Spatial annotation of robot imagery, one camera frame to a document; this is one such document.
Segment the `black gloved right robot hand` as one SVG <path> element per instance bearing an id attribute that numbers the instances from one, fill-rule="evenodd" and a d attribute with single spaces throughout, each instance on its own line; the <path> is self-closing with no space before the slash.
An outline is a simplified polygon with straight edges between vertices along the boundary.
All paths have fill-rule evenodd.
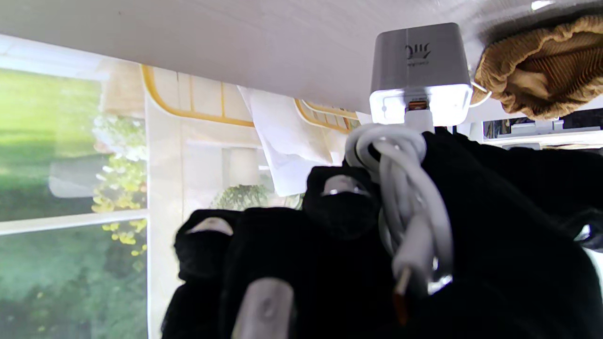
<path id="1" fill-rule="evenodd" d="M 298 339 L 600 339 L 602 157 L 424 133 L 443 197 L 452 281 L 395 306 L 377 226 L 381 186 L 362 168 L 314 167 L 303 208 L 196 210 L 175 236 L 179 278 L 164 339 L 228 339 L 252 281 L 293 288 Z"/>

